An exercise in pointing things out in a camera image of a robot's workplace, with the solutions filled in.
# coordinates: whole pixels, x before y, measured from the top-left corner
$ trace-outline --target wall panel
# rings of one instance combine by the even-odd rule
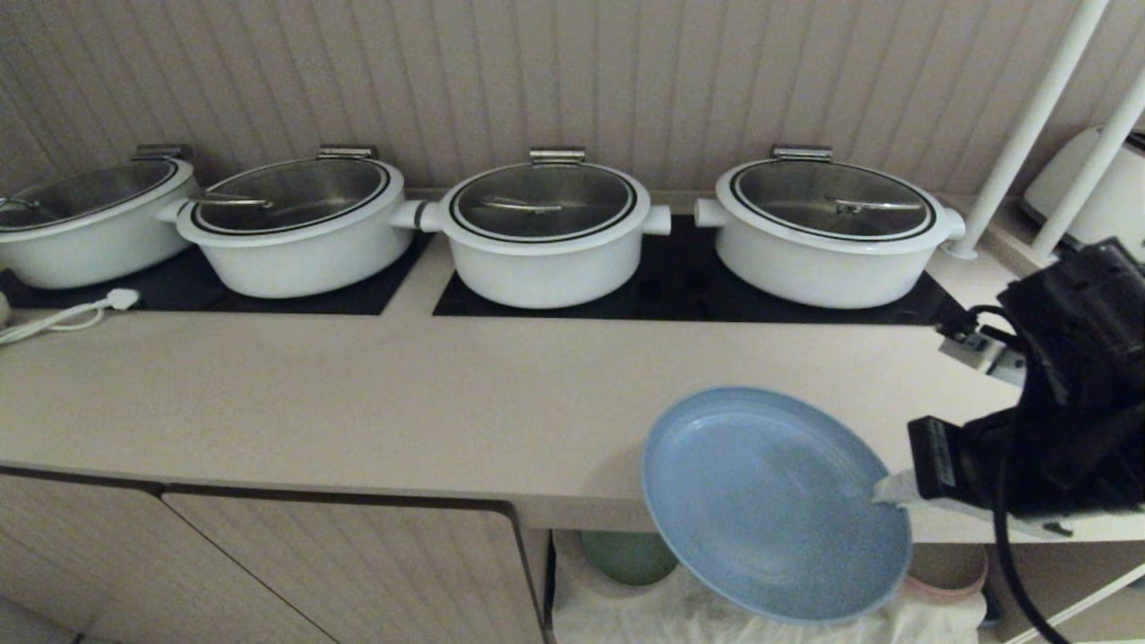
[[[196,144],[205,181],[377,144],[448,187],[566,142],[710,188],[777,142],[973,191],[1075,0],[7,0],[0,191]],[[1111,3],[1019,178],[1115,108],[1145,6]]]

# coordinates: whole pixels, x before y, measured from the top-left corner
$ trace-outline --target black cooktop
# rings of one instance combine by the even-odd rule
[[[434,315],[934,325],[964,313],[925,273],[905,297],[876,308],[844,311],[796,304],[769,296],[728,270],[716,254],[714,237],[714,229],[696,228],[690,217],[677,215],[671,236],[643,237],[640,266],[631,280],[598,300],[566,308],[527,309],[491,303],[469,290],[455,273]]]
[[[378,315],[417,262],[432,235],[417,233],[402,257],[385,270],[348,286],[289,299],[260,299],[222,284],[198,246],[137,273],[79,289],[45,291],[21,283],[11,270],[0,273],[0,291],[18,308],[68,308],[104,298],[111,289],[135,289],[135,311],[211,311],[227,313],[314,313]]]

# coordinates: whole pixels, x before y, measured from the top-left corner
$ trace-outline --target stainless steel lid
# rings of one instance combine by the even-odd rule
[[[364,158],[286,162],[232,176],[192,201],[199,228],[223,235],[293,230],[353,212],[389,184]]]
[[[773,222],[843,239],[890,241],[934,223],[930,203],[877,172],[823,160],[780,159],[741,171],[735,196]]]
[[[136,160],[0,199],[0,233],[55,226],[134,199],[175,174],[165,159]]]
[[[566,241],[614,226],[632,212],[634,190],[616,173],[579,160],[535,151],[531,164],[479,176],[453,197],[452,218],[476,235],[522,243]]]

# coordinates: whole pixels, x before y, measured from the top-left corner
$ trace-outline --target plate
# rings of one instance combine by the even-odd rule
[[[643,492],[700,580],[757,614],[838,623],[886,603],[910,561],[910,523],[870,502],[887,476],[835,418],[782,393],[700,392],[656,421]]]

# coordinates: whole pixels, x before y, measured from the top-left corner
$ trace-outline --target beige countertop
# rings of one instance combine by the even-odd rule
[[[935,253],[965,306],[1013,276]],[[127,312],[0,348],[0,463],[164,482],[502,498],[535,527],[652,529],[640,450],[678,399],[774,388],[910,466],[906,423],[963,423],[1018,390],[929,328],[434,317],[439,236],[380,316]],[[917,541],[989,526],[911,511]],[[1145,520],[1080,521],[1140,539]]]

